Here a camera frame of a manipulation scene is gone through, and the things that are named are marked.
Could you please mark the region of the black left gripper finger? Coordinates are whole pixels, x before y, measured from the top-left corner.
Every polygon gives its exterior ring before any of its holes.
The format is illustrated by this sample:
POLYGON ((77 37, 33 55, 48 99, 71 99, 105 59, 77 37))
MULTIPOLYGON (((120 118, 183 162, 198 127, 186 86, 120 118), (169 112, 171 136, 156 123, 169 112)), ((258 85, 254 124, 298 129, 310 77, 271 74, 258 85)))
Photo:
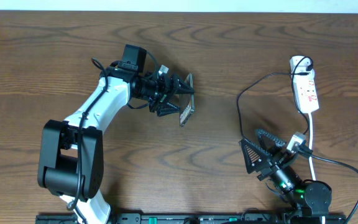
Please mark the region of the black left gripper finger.
POLYGON ((158 117, 166 116, 173 113, 179 113, 179 112, 180 112, 180 107, 171 102, 161 104, 157 107, 158 117))
POLYGON ((178 95, 193 94, 194 88, 185 83, 178 75, 173 74, 171 76, 173 84, 173 93, 178 95))

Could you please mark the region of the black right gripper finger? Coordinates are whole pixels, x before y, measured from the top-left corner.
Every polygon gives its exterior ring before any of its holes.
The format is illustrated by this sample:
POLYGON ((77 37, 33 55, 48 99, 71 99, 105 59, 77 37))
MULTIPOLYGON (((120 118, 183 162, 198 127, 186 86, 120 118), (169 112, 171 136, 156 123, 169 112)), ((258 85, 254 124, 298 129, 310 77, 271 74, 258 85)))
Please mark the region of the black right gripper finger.
POLYGON ((260 172, 262 169, 270 166, 271 153, 246 138, 240 140, 239 144, 244 155, 248 174, 260 172))
POLYGON ((264 129, 256 129, 255 133, 257 135, 257 139, 259 141, 261 148, 267 148, 264 141, 265 138, 273 141, 277 147, 283 147, 286 144, 284 140, 280 139, 279 137, 273 135, 272 133, 264 129))

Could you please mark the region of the bronze Galaxy smartphone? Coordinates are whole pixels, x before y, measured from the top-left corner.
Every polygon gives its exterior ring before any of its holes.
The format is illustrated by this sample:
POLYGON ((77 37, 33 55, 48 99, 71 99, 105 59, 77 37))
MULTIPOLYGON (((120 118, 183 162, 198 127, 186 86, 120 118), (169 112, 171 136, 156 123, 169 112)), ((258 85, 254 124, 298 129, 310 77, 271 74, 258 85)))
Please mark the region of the bronze Galaxy smartphone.
MULTIPOLYGON (((193 74, 189 73, 185 83, 193 87, 193 74)), ((184 125, 189 120, 190 116, 195 112, 195 93, 179 95, 180 100, 180 126, 184 125)))

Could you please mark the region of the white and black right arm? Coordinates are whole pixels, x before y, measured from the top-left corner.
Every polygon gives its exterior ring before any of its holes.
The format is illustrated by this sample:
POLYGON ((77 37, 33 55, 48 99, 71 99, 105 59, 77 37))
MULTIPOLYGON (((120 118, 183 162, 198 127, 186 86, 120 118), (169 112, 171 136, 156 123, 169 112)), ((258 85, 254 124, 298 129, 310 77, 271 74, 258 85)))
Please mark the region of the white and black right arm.
POLYGON ((291 168, 299 155, 305 156, 311 151, 305 145, 306 136, 296 132, 290 142, 285 142, 263 129, 255 133, 258 143, 248 138, 239 141, 247 172, 258 173, 260 181, 270 179, 273 182, 278 194, 294 208, 291 218, 329 215, 331 187, 317 180, 302 180, 291 168))

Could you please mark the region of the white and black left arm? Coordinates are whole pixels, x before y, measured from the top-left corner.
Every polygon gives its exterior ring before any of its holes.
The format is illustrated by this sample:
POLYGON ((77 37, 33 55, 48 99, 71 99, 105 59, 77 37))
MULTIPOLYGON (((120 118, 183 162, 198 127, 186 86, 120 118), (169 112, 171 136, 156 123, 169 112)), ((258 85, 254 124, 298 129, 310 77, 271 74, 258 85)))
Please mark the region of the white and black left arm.
POLYGON ((121 60, 104 67, 98 86, 63 121, 49 120, 42 131, 37 182, 67 203, 68 214, 37 215, 36 223, 115 223, 113 208, 100 191, 104 173, 103 135, 117 112, 132 98, 144 100, 157 116, 178 113, 184 126, 195 111, 193 75, 185 79, 155 64, 145 72, 150 55, 142 47, 126 45, 121 60))

